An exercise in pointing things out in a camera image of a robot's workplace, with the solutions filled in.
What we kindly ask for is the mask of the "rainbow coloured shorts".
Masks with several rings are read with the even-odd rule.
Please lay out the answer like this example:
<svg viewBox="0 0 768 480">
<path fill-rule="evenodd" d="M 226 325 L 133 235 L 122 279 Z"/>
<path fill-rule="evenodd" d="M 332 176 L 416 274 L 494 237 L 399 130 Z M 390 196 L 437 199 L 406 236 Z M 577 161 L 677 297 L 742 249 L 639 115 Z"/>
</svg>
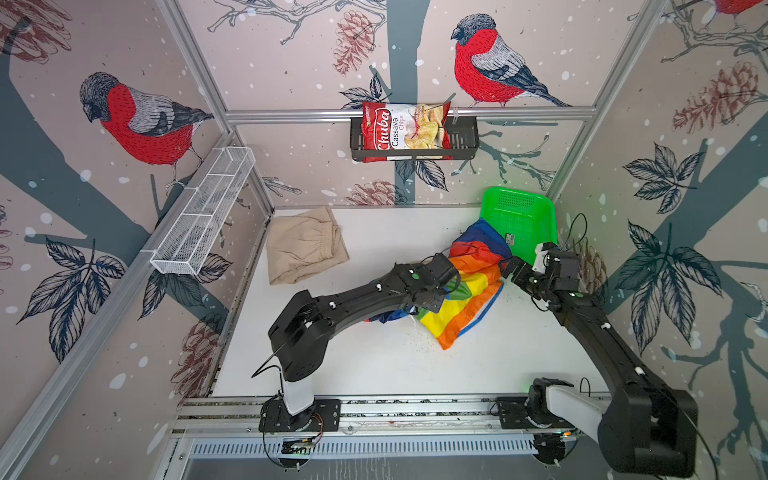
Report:
<svg viewBox="0 0 768 480">
<path fill-rule="evenodd" d="M 447 350 L 478 324 L 503 289 L 500 264 L 511 258 L 504 238 L 484 219 L 471 224 L 453 241 L 448 258 L 461 275 L 448 284 L 448 295 L 437 313 L 410 307 L 385 312 L 368 322 L 388 323 L 411 316 Z"/>
</svg>

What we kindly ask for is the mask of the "green plastic basket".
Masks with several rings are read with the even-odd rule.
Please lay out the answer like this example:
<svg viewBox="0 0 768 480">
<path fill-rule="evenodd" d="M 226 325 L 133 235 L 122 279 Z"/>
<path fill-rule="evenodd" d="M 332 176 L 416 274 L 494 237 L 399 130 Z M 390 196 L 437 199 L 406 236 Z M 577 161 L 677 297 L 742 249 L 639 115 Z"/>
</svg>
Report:
<svg viewBox="0 0 768 480">
<path fill-rule="evenodd" d="M 536 247 L 557 243 L 556 210 L 546 196 L 503 187 L 488 188 L 480 217 L 503 237 L 513 256 L 533 265 Z"/>
</svg>

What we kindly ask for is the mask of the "beige drawstring shorts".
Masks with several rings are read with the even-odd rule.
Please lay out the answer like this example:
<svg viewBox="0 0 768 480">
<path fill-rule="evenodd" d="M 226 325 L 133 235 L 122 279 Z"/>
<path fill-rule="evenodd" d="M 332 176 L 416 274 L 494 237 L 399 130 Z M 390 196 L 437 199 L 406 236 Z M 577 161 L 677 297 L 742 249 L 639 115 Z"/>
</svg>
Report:
<svg viewBox="0 0 768 480">
<path fill-rule="evenodd" d="M 340 226 L 328 207 L 276 217 L 266 250 L 271 285 L 296 284 L 349 260 Z"/>
</svg>

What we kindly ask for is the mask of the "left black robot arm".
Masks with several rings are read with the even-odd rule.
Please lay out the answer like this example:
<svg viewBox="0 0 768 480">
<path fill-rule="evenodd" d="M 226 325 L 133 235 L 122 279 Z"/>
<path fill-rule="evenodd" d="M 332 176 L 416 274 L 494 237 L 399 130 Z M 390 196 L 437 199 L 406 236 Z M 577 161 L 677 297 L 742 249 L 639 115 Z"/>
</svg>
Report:
<svg viewBox="0 0 768 480">
<path fill-rule="evenodd" d="M 317 412 L 312 375 L 320 368 L 330 340 L 348 328 L 381 314 L 440 311 L 461 283 L 461 275 L 443 254 L 417 263 L 396 263 L 386 274 L 356 288 L 314 297 L 293 295 L 268 330 L 271 357 L 279 362 L 282 391 L 268 408 L 274 425 L 303 429 L 322 417 Z"/>
</svg>

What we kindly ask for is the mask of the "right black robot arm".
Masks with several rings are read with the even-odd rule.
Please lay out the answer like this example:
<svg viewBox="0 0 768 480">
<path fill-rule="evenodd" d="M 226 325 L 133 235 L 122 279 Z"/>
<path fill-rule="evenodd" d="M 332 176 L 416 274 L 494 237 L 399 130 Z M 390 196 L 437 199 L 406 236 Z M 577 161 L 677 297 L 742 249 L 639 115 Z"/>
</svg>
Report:
<svg viewBox="0 0 768 480">
<path fill-rule="evenodd" d="M 579 290 L 579 259 L 555 244 L 539 245 L 533 263 L 513 256 L 501 275 L 542 300 L 582 346 L 605 381 L 610 397 L 598 400 L 571 383 L 538 378 L 529 389 L 529 421 L 536 426 L 561 419 L 600 447 L 620 473 L 678 478 L 693 475 L 698 406 L 648 369 L 610 324 L 602 307 Z"/>
</svg>

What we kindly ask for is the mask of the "red cassava chips bag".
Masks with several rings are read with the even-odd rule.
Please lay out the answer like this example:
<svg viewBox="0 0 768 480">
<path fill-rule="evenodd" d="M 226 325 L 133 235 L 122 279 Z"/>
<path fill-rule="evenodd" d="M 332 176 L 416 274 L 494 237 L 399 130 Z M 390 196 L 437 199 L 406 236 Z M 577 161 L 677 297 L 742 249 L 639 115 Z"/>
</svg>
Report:
<svg viewBox="0 0 768 480">
<path fill-rule="evenodd" d="M 450 149 L 445 124 L 451 103 L 362 104 L 363 150 L 391 154 L 400 150 Z"/>
</svg>

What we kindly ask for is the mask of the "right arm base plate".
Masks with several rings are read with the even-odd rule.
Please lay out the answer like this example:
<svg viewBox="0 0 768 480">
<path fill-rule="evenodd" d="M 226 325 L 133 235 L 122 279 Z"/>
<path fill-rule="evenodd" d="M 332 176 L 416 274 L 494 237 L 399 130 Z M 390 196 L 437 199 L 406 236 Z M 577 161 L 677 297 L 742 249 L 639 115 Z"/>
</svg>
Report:
<svg viewBox="0 0 768 480">
<path fill-rule="evenodd" d="M 502 430 L 546 429 L 559 422 L 537 396 L 497 397 L 493 408 Z"/>
</svg>

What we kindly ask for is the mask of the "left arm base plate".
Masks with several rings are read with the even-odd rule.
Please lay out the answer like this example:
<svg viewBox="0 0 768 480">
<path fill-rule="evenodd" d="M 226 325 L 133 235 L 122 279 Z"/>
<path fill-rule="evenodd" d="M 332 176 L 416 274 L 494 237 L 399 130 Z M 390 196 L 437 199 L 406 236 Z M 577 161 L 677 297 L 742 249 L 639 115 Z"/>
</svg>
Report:
<svg viewBox="0 0 768 480">
<path fill-rule="evenodd" d="M 292 415 L 284 400 L 274 396 L 261 408 L 258 430 L 261 433 L 336 432 L 340 410 L 339 399 L 315 399 L 308 409 Z"/>
</svg>

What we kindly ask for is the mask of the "aluminium mounting rail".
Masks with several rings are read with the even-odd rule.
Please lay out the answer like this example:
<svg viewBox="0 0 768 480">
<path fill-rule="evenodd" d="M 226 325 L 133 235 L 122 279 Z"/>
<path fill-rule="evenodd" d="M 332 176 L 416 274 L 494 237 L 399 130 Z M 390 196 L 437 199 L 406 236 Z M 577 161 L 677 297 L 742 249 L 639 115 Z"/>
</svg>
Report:
<svg viewBox="0 0 768 480">
<path fill-rule="evenodd" d="M 336 432 L 327 436 L 448 435 L 499 432 L 560 433 L 576 431 L 564 419 L 546 429 L 502 430 L 494 412 L 497 397 L 524 394 L 369 395 L 340 396 Z M 182 404 L 173 438 L 246 437 L 259 433 L 260 413 L 267 396 L 193 398 Z"/>
</svg>

